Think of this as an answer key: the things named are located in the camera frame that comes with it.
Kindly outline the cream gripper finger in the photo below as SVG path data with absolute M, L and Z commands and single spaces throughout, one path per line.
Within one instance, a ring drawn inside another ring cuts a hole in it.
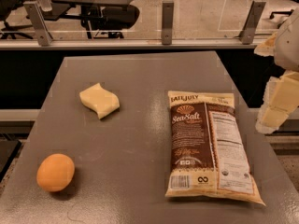
M 280 77 L 270 77 L 266 83 L 257 121 L 259 133 L 276 131 L 299 106 L 299 73 L 287 70 Z
M 263 43 L 255 48 L 254 53 L 263 57 L 273 56 L 277 34 L 277 32 L 271 34 Z

